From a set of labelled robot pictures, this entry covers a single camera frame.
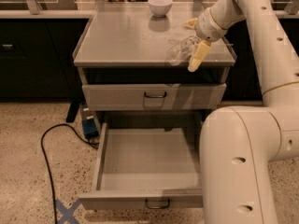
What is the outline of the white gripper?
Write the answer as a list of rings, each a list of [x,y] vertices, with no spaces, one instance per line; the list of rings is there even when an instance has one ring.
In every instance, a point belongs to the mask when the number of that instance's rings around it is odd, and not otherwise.
[[[208,7],[198,19],[191,18],[182,23],[183,28],[195,29],[196,35],[203,40],[196,46],[189,60],[188,70],[190,72],[195,72],[206,58],[211,50],[210,42],[218,41],[227,33],[224,22],[225,10],[223,8]]]

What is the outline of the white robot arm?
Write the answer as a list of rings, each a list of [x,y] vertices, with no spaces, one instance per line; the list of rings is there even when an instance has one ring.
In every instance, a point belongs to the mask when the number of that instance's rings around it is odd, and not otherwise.
[[[268,164],[298,154],[299,57],[271,0],[219,0],[192,27],[214,42],[238,21],[248,26],[263,105],[219,108],[202,126],[205,223],[278,224]]]

